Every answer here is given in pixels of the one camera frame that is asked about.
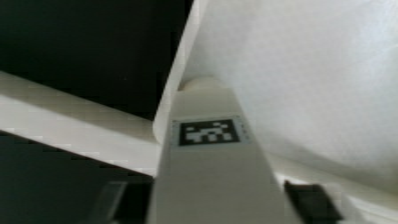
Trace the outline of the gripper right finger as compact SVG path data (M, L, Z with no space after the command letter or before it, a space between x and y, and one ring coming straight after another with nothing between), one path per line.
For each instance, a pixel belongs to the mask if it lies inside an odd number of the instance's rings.
M303 224L337 224L343 215L323 187L284 181L284 192Z

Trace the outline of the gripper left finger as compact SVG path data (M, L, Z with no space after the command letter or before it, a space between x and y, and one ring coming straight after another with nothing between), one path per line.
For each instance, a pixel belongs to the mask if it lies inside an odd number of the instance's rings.
M145 224L149 182L110 182L101 190L87 224Z

